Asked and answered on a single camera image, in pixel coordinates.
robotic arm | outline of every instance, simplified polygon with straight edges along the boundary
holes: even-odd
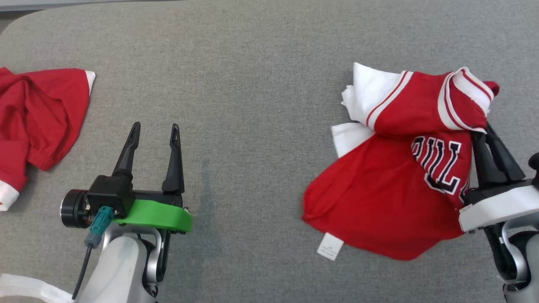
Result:
[[[86,288],[78,298],[78,288],[73,293],[76,302],[155,303],[157,287],[167,269],[171,235],[191,230],[192,217],[182,200],[185,190],[178,125],[172,126],[169,168],[161,191],[133,190],[133,158],[139,137],[140,123],[136,122],[112,176],[98,176],[88,190],[71,190],[62,201],[60,216],[67,227],[90,227],[103,206],[112,209],[114,216],[104,232],[103,252]],[[142,239],[142,235],[155,241]]]
[[[465,196],[459,221],[463,231],[483,230],[496,268],[505,282],[508,303],[539,302],[539,175],[525,180],[522,169],[489,125],[486,134],[473,133],[479,186]],[[539,169],[539,153],[529,165]]]

red garment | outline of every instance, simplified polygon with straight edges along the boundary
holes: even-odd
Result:
[[[380,85],[381,77],[364,83]],[[467,68],[443,75],[403,72],[387,76],[393,84],[383,98],[358,99],[360,92],[351,92],[363,104],[345,99],[350,116],[375,134],[309,185],[303,220],[349,245],[401,260],[461,235],[469,130],[484,132],[499,90],[472,77]],[[354,86],[362,89],[361,81]]]
[[[26,183],[26,162],[49,170],[71,149],[95,74],[63,69],[13,74],[0,68],[0,210]]]

clothing tag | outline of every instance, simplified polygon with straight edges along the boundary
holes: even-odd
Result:
[[[326,232],[324,238],[322,239],[322,243],[320,243],[320,246],[318,247],[317,253],[332,261],[335,261],[335,258],[337,258],[337,254],[339,250],[341,250],[343,243],[343,240],[333,236],[329,232]]]

